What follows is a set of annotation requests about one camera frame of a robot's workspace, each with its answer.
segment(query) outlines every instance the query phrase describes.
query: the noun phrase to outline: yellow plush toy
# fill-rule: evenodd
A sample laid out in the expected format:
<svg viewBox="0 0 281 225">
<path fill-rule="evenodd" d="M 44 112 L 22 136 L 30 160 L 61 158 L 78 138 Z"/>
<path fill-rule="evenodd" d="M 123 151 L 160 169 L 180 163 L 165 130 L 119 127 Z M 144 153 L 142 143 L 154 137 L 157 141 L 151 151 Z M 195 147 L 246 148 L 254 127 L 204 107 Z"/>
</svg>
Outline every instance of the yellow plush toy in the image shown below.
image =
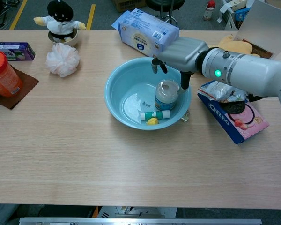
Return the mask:
<svg viewBox="0 0 281 225">
<path fill-rule="evenodd" d="M 253 47 L 250 43 L 244 41 L 233 41 L 233 35 L 227 35 L 219 42 L 218 45 L 210 45 L 209 47 L 219 47 L 231 52 L 260 57 L 257 54 L 252 54 Z"/>
</svg>

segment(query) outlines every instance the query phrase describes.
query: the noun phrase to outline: plush toy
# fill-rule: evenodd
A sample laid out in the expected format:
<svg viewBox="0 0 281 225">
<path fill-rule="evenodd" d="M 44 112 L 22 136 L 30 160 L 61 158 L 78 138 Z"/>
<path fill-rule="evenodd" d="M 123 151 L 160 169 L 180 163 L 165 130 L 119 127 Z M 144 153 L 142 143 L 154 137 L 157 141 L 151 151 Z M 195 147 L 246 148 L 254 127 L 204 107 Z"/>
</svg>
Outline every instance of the plush toy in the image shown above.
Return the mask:
<svg viewBox="0 0 281 225">
<path fill-rule="evenodd" d="M 210 45 L 209 47 L 219 47 L 231 52 L 260 57 L 257 54 L 252 54 L 253 47 L 250 43 L 244 41 L 233 41 L 233 35 L 227 35 L 223 37 L 218 45 Z"/>
<path fill-rule="evenodd" d="M 47 26 L 54 41 L 64 42 L 72 39 L 73 29 L 85 30 L 85 24 L 73 21 L 72 8 L 61 0 L 54 0 L 48 4 L 48 16 L 35 17 L 34 22 L 40 26 Z"/>
</svg>

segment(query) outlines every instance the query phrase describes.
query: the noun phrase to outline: chair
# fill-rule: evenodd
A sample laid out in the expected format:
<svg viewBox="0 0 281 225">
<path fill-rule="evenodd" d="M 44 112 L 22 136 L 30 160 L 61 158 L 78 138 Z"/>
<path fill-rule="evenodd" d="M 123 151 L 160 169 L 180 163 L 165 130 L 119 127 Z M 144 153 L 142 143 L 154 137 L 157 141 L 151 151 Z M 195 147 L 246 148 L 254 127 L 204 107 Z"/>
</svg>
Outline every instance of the chair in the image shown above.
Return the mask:
<svg viewBox="0 0 281 225">
<path fill-rule="evenodd" d="M 175 21 L 176 26 L 178 26 L 177 20 L 172 17 L 173 10 L 179 9 L 185 0 L 146 0 L 146 4 L 153 10 L 159 11 L 160 14 L 157 17 L 160 17 L 166 22 Z M 163 12 L 169 12 L 169 15 L 163 16 Z"/>
</svg>

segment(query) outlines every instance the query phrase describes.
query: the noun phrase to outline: figurine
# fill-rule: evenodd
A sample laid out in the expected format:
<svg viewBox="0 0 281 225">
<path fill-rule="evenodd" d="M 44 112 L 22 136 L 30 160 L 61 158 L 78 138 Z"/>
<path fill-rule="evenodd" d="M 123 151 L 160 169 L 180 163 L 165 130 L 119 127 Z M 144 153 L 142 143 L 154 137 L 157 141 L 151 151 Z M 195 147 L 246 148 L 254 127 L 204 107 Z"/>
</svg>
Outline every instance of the figurine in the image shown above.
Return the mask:
<svg viewBox="0 0 281 225">
<path fill-rule="evenodd" d="M 47 26 L 54 41 L 67 42 L 72 39 L 74 29 L 85 30 L 85 24 L 73 21 L 73 10 L 62 0 L 54 0 L 48 4 L 48 16 L 35 17 L 34 22 L 40 26 Z"/>
</svg>

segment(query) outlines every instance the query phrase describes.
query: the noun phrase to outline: yellow floor line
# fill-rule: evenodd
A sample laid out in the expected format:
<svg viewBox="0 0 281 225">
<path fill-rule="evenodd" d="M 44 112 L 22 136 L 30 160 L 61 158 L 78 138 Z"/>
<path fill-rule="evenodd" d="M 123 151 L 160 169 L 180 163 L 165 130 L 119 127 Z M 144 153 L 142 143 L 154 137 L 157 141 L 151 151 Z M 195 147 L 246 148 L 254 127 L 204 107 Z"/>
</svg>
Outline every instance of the yellow floor line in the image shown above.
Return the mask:
<svg viewBox="0 0 281 225">
<path fill-rule="evenodd" d="M 17 15 L 15 15 L 15 19 L 14 19 L 13 23 L 11 24 L 11 26 L 10 26 L 10 28 L 9 28 L 10 30 L 14 30 L 14 29 L 15 29 L 15 26 L 16 26 L 17 23 L 18 23 L 18 20 L 19 20 L 21 14 L 22 14 L 22 12 L 23 12 L 23 9 L 24 9 L 26 3 L 27 3 L 27 0 L 23 0 L 21 6 L 20 6 L 20 8 L 19 8 L 18 13 L 17 13 Z"/>
<path fill-rule="evenodd" d="M 96 7 L 95 4 L 92 4 L 92 6 L 90 7 L 88 24 L 86 25 L 86 29 L 87 30 L 90 30 L 90 27 L 92 26 L 94 12 L 95 12 L 95 7 Z"/>
</svg>

